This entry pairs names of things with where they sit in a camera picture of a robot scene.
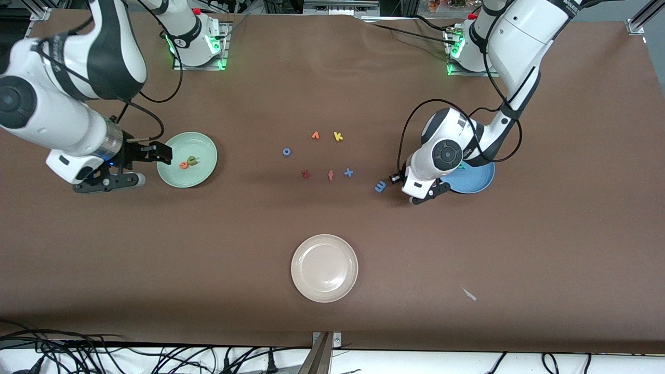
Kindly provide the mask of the light green plate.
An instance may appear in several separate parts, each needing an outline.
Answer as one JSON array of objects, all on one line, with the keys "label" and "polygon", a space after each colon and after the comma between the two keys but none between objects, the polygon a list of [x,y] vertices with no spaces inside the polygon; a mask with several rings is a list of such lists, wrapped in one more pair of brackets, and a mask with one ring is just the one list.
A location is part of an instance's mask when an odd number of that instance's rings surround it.
[{"label": "light green plate", "polygon": [[[159,163],[157,173],[167,184],[177,189],[189,189],[202,184],[210,177],[218,163],[218,149],[213,140],[200,132],[183,132],[166,141],[172,149],[171,164]],[[180,163],[190,156],[198,164],[180,169]]]}]

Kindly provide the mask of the blue plate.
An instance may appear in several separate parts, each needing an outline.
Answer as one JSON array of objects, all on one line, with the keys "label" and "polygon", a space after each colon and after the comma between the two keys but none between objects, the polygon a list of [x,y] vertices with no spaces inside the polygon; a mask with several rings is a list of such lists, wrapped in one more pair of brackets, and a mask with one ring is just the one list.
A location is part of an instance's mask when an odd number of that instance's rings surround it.
[{"label": "blue plate", "polygon": [[444,175],[440,180],[448,182],[451,191],[459,194],[475,194],[489,187],[496,174],[494,163],[473,167],[468,164],[467,170],[455,169]]}]

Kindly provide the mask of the brown table mat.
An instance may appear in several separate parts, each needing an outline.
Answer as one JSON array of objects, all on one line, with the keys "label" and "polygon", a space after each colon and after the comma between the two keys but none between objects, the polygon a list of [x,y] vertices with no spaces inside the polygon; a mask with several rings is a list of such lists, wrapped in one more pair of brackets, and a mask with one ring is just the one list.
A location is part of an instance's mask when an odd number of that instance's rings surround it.
[{"label": "brown table mat", "polygon": [[[487,79],[447,76],[434,42],[349,16],[254,15],[230,49],[227,70],[140,101],[166,138],[216,143],[194,189],[136,163],[143,187],[76,194],[46,149],[0,129],[0,318],[159,343],[339,331],[354,350],[665,351],[665,97],[623,23],[568,24],[518,153],[484,191],[419,206],[375,192],[409,113],[434,98],[495,108]],[[319,234],[359,264],[332,303],[291,279]]]}]

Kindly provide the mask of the beige plate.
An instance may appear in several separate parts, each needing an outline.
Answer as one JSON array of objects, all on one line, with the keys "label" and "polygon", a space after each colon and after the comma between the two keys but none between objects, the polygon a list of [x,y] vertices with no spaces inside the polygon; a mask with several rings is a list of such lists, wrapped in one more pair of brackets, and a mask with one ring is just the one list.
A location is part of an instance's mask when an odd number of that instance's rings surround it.
[{"label": "beige plate", "polygon": [[304,240],[290,263],[290,277],[308,300],[332,303],[344,298],[356,284],[358,258],[342,237],[319,234]]}]

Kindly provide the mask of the grey power strip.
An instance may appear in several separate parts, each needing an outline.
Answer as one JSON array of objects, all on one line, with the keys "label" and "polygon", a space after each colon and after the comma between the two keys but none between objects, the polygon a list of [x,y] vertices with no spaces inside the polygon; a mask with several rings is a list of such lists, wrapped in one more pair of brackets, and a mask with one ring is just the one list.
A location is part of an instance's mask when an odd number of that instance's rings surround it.
[{"label": "grey power strip", "polygon": [[379,17],[379,0],[303,0],[304,15],[351,15]]}]

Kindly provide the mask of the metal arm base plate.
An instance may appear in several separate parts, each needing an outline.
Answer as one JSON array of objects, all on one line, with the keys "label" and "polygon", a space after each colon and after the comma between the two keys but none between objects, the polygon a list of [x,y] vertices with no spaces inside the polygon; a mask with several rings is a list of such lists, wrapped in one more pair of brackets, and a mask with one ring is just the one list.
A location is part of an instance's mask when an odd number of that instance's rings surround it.
[{"label": "metal arm base plate", "polygon": [[442,32],[445,41],[452,44],[446,46],[447,74],[487,77],[499,77],[496,69],[488,62],[489,72],[485,70],[484,56],[473,41],[467,38],[467,31],[463,24],[454,24]]},{"label": "metal arm base plate", "polygon": [[169,38],[169,49],[174,56],[175,70],[223,71],[228,63],[233,23],[200,15],[199,35],[189,43],[183,38]]}]

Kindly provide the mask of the aluminium frame post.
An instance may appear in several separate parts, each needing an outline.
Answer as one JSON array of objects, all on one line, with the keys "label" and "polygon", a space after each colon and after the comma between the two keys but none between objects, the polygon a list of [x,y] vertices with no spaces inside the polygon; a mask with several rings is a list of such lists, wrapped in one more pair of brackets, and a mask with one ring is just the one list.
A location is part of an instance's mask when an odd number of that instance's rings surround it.
[{"label": "aluminium frame post", "polygon": [[333,350],[341,348],[340,332],[314,332],[313,345],[298,374],[330,374]]}]

